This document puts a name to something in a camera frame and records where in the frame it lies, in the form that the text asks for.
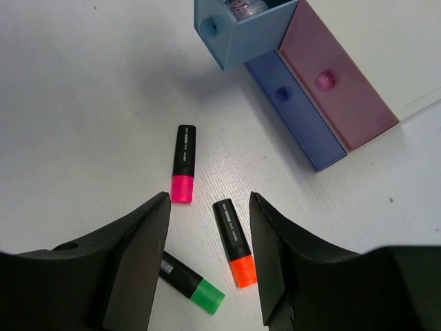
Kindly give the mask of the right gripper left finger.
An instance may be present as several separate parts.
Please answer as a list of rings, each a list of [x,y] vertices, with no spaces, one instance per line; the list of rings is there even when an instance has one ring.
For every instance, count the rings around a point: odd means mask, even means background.
[[[1,254],[2,330],[146,330],[170,222],[161,192],[52,250]]]

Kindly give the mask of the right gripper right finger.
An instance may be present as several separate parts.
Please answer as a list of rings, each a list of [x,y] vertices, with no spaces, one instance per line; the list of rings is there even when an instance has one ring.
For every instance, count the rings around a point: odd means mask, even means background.
[[[329,243],[249,200],[263,323],[270,330],[439,330],[440,247]]]

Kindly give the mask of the light blue small drawer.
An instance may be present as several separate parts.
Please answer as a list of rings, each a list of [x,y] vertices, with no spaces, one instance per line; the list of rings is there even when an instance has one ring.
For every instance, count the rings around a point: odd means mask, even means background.
[[[225,1],[194,1],[194,28],[221,69],[243,64],[282,43],[298,2],[264,2],[268,10],[238,21]]]

